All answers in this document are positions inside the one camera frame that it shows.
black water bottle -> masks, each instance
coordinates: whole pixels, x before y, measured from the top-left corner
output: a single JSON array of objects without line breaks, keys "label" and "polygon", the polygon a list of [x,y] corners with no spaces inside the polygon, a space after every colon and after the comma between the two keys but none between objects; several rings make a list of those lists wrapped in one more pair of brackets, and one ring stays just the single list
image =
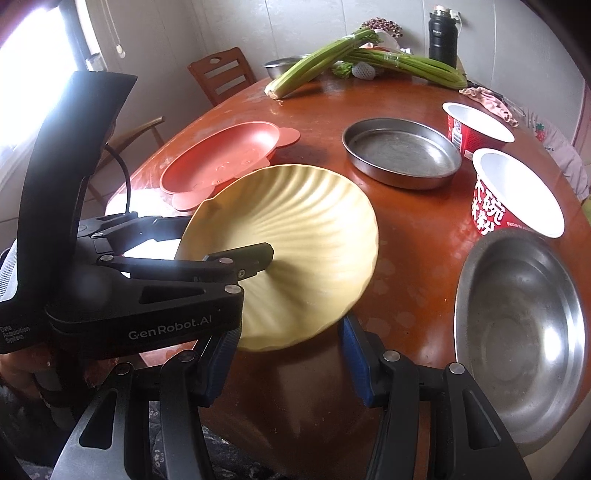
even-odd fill
[{"label": "black water bottle", "polygon": [[450,15],[449,9],[441,5],[436,6],[435,11],[429,16],[429,58],[456,68],[456,21]]}]

blue gripper pad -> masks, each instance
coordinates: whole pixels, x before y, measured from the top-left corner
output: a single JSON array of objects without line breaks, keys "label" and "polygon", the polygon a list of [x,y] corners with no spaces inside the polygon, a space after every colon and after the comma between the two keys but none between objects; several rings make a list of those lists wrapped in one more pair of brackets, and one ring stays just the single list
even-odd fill
[{"label": "blue gripper pad", "polygon": [[379,361],[385,350],[384,344],[376,334],[364,331],[351,312],[339,324],[339,335],[355,393],[366,407],[385,407],[391,378],[382,370]]},{"label": "blue gripper pad", "polygon": [[208,358],[202,357],[204,362],[200,362],[206,369],[205,388],[201,397],[202,407],[213,404],[222,393],[241,333],[242,324],[237,329],[226,332],[212,351],[204,352],[204,356]]}]

red and white paper cup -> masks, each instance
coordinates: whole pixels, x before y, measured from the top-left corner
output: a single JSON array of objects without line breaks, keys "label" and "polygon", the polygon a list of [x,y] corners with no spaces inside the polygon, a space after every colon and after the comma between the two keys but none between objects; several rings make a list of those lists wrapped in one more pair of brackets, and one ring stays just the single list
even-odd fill
[{"label": "red and white paper cup", "polygon": [[550,189],[516,158],[490,148],[474,153],[478,174],[472,219],[481,235],[515,227],[550,238],[564,233],[564,216]]},{"label": "red and white paper cup", "polygon": [[447,137],[468,160],[479,148],[500,150],[515,137],[501,122],[471,106],[447,102]]}]

metal cake pan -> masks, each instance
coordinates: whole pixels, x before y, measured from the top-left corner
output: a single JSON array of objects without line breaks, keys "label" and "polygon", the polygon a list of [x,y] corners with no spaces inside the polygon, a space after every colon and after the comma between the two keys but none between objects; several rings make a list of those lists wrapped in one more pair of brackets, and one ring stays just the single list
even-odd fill
[{"label": "metal cake pan", "polygon": [[399,118],[371,118],[351,125],[343,145],[353,165],[373,179],[403,189],[429,190],[449,182],[460,153],[437,130]]},{"label": "metal cake pan", "polygon": [[468,255],[456,294],[454,339],[464,364],[522,455],[567,420],[586,357],[573,281],[536,234],[487,233]]}]

table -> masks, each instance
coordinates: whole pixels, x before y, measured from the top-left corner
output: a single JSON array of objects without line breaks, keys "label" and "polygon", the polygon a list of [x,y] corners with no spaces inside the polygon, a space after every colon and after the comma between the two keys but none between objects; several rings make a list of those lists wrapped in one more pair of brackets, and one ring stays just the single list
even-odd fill
[{"label": "table", "polygon": [[[442,103],[478,104],[404,75],[366,82],[325,74],[282,101],[264,95],[266,83],[258,82],[213,108],[156,152],[132,177],[132,202],[138,199],[141,215],[180,215],[170,206],[170,196],[158,189],[158,181],[163,168],[186,149],[240,122],[297,128],[301,140],[278,150],[272,163],[305,163],[338,172],[354,181],[375,209],[379,256],[374,277],[354,308],[361,324],[377,333],[387,348],[418,364],[442,368],[454,361],[457,281],[480,237],[470,211],[473,166],[465,160],[452,182],[438,190],[396,189],[356,170],[341,135],[358,120],[380,116],[446,132]],[[566,232],[549,242],[570,269],[589,318],[591,289],[585,282],[591,272],[591,228],[542,145],[527,131],[512,131],[516,140],[504,150],[544,180],[563,210]],[[591,369],[586,368],[577,404],[590,387]],[[222,396],[212,408],[202,409],[201,416],[216,433],[278,472],[353,480],[364,476],[379,411],[364,408],[355,396],[333,326],[282,351],[238,352]],[[426,438],[428,420],[423,415],[416,478],[425,474]]]}]

